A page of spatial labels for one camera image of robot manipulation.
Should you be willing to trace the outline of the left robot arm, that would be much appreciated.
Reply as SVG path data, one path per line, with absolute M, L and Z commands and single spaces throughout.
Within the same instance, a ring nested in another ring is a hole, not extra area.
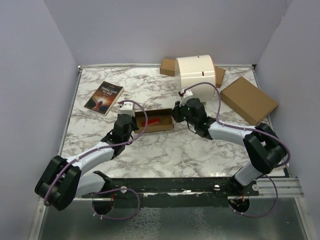
M 53 157 L 35 185 L 34 192 L 45 203 L 64 210 L 76 197 L 81 177 L 99 164 L 120 155 L 133 141 L 132 132 L 138 129 L 137 120 L 119 114 L 113 129 L 94 147 L 75 156 Z

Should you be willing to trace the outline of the red block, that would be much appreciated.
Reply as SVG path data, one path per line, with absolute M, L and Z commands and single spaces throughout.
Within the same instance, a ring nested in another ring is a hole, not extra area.
M 159 118 L 152 118 L 152 119 L 148 119 L 148 121 L 144 121 L 142 123 L 142 126 L 145 127 L 145 126 L 152 126 L 152 125 L 156 125 L 156 124 L 159 124 L 160 123 L 160 119 Z

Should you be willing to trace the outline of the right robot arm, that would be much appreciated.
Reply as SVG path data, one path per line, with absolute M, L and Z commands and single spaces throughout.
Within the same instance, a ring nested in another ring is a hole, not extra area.
M 245 147 L 249 162 L 232 176 L 229 184 L 230 191 L 236 196 L 246 192 L 252 181 L 269 174 L 289 156 L 289 151 L 269 125 L 261 123 L 245 128 L 220 124 L 217 118 L 207 116 L 198 98 L 176 101 L 171 116 L 177 123 L 186 122 L 188 127 L 192 126 L 192 132 L 202 138 L 223 140 Z

